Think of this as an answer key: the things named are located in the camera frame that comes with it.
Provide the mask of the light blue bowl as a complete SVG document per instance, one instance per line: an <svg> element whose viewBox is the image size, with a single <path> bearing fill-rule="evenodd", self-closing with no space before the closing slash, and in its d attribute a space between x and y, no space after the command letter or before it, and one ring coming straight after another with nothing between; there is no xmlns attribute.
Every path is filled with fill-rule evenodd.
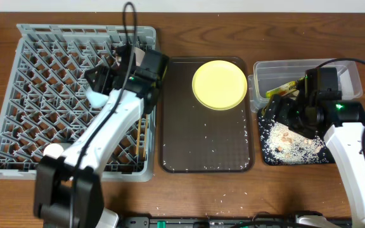
<svg viewBox="0 0 365 228"><path fill-rule="evenodd" d="M91 87L86 90L86 97L92 108L102 108L106 105L109 96L100 92L94 92Z"/></svg>

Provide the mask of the green snack wrapper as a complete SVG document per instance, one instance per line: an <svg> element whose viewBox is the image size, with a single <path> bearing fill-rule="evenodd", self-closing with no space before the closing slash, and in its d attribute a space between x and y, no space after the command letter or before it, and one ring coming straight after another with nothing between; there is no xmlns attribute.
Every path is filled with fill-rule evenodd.
<svg viewBox="0 0 365 228"><path fill-rule="evenodd" d="M289 97L296 97L299 94L299 90L297 89L297 86L299 83L303 81L303 78L299 80L294 80L287 82L283 85L280 85L277 88L271 89L266 92L266 98L270 98L273 95L277 94L280 96L289 96Z"/></svg>

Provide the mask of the white bowl with food scraps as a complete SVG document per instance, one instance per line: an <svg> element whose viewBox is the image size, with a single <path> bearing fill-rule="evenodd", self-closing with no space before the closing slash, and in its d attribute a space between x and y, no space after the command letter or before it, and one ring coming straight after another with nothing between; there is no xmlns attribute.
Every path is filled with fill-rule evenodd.
<svg viewBox="0 0 365 228"><path fill-rule="evenodd" d="M122 61L122 57L126 55L127 47L126 46L120 46L116 49L115 54L115 60L117 62L117 65L120 65ZM134 48L134 57L135 57L135 63L136 66L140 66L141 62L145 56L145 52L142 49L139 49L138 47Z"/></svg>

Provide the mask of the wooden chopstick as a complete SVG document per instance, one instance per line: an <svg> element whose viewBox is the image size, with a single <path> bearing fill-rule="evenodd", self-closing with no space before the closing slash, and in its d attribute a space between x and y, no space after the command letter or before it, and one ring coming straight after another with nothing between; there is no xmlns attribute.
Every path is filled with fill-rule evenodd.
<svg viewBox="0 0 365 228"><path fill-rule="evenodd" d="M136 157L139 159L139 147L140 147L140 135L141 135L141 120L138 122L138 129L136 133Z"/></svg>
<svg viewBox="0 0 365 228"><path fill-rule="evenodd" d="M146 160L146 138L148 132L148 122L149 122L149 115L145 116L145 125L144 125L144 144L143 144L143 158Z"/></svg>

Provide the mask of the yellow round plate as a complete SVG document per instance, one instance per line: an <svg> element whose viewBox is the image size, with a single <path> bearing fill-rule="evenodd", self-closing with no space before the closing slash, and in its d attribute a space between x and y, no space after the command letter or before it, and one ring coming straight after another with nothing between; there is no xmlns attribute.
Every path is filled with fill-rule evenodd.
<svg viewBox="0 0 365 228"><path fill-rule="evenodd" d="M204 63L194 73L195 98L212 110L229 110L239 105L248 90L247 78L234 63L214 60Z"/></svg>

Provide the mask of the white plastic cup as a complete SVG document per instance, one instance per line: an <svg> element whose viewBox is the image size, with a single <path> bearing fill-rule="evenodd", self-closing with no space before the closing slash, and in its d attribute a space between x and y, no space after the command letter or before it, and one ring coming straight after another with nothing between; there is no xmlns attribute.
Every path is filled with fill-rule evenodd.
<svg viewBox="0 0 365 228"><path fill-rule="evenodd" d="M64 152L64 147L60 143L52 143L44 148L43 156L49 156L51 158L58 158Z"/></svg>

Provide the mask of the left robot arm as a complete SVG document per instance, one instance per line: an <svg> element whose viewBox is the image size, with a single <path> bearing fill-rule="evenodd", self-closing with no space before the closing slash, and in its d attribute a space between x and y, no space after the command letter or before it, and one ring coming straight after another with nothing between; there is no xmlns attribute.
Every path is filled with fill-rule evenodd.
<svg viewBox="0 0 365 228"><path fill-rule="evenodd" d="M85 71L87 98L101 111L66 146L50 144L37 165L34 216L56 227L116 227L119 216L104 206L101 177L129 127L157 104L169 57L149 49L140 65L134 47L121 48L118 68Z"/></svg>

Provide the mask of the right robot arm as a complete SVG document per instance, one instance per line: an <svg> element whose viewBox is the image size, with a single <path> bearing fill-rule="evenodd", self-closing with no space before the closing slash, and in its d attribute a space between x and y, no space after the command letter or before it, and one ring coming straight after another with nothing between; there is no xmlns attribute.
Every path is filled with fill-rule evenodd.
<svg viewBox="0 0 365 228"><path fill-rule="evenodd" d="M365 111L342 98L337 70L312 68L297 81L296 98L274 94L260 114L306 138L320 137L339 170L353 227L365 227Z"/></svg>

